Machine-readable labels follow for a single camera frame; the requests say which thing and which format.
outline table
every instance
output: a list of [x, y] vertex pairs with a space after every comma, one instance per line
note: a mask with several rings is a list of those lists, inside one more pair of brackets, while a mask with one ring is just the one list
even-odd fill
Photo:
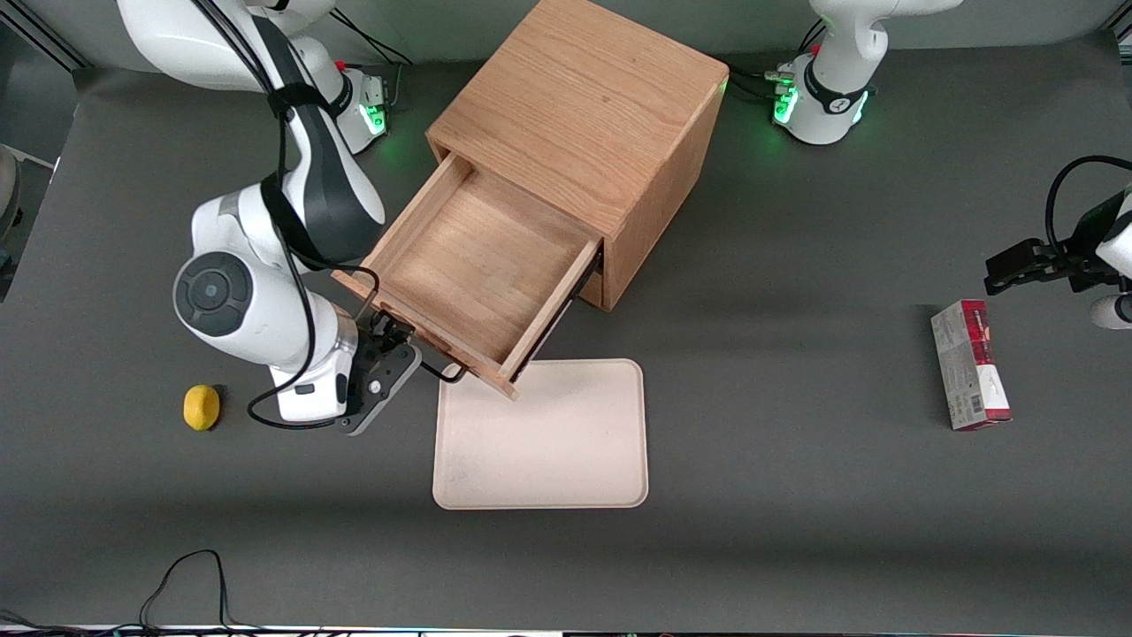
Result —
[[[360, 160], [391, 213], [431, 173], [423, 129], [473, 71], [405, 72], [392, 135]], [[1132, 153], [1110, 35], [894, 52], [860, 127], [825, 148], [727, 98], [698, 186], [617, 309], [575, 304], [540, 354], [644, 369], [651, 490], [624, 511], [440, 510], [426, 375], [357, 439], [251, 424], [239, 412], [267, 372], [181, 328], [170, 285], [194, 207], [272, 169], [261, 97], [113, 70], [78, 84], [0, 304], [5, 606], [127, 621], [174, 558], [209, 546], [251, 622], [1132, 627], [1132, 341], [1090, 326], [1094, 294], [1064, 284], [992, 299], [1015, 422], [961, 434], [927, 321], [984, 295], [987, 256], [1041, 233], [1062, 165]], [[1075, 174], [1062, 226], [1126, 179]], [[207, 434], [180, 422], [201, 382], [232, 396]], [[211, 573], [186, 565], [157, 620], [213, 621]]]

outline red and white box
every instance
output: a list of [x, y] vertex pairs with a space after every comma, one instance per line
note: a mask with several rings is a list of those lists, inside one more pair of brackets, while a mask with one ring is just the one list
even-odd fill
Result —
[[947, 393], [951, 429], [972, 432], [1011, 420], [990, 356], [985, 300], [960, 300], [932, 317], [935, 351]]

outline cabinet top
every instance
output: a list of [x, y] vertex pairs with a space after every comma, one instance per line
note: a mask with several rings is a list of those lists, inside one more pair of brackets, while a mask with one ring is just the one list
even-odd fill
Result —
[[727, 76], [586, 0], [541, 0], [428, 138], [614, 236]]

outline green led light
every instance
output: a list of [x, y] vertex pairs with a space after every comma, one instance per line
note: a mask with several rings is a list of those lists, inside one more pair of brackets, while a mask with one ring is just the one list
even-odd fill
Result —
[[361, 111], [361, 117], [366, 119], [366, 126], [369, 127], [369, 131], [372, 132], [374, 136], [385, 132], [384, 107], [358, 104], [358, 110]]
[[790, 115], [794, 114], [794, 106], [798, 103], [798, 89], [791, 87], [786, 94], [779, 97], [778, 104], [774, 104], [774, 119], [779, 123], [786, 123], [790, 121]]
[[857, 106], [857, 114], [852, 115], [854, 123], [860, 121], [860, 115], [861, 113], [865, 112], [865, 102], [867, 101], [868, 101], [868, 91], [865, 91], [865, 94], [860, 96], [860, 105]]

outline black strap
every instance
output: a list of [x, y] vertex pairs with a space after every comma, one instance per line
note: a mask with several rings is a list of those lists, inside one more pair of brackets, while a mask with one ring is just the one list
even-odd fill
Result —
[[310, 239], [307, 226], [299, 218], [299, 213], [294, 210], [294, 206], [291, 205], [286, 195], [283, 193], [277, 177], [273, 172], [259, 182], [259, 196], [264, 198], [264, 205], [267, 206], [267, 214], [271, 215], [272, 221], [275, 222], [275, 226], [283, 234], [283, 242], [286, 247], [295, 251], [303, 265], [311, 269], [321, 269], [320, 266], [311, 262], [311, 259], [316, 262], [326, 262], [326, 259], [318, 251], [318, 248], [315, 247], [315, 241]]
[[809, 89], [809, 94], [817, 98], [822, 103], [822, 107], [829, 114], [841, 114], [847, 112], [850, 106], [860, 100], [860, 96], [865, 94], [868, 86], [863, 86], [852, 93], [838, 93], [832, 88], [826, 88], [817, 80], [817, 76], [814, 75], [814, 60], [809, 60], [806, 64], [806, 71], [803, 74], [803, 79], [806, 83], [806, 88]]
[[280, 119], [286, 115], [288, 109], [305, 104], [315, 104], [324, 111], [331, 112], [331, 105], [326, 103], [326, 98], [318, 92], [318, 88], [306, 81], [294, 81], [272, 91], [267, 94], [267, 104], [271, 105], [275, 117]]

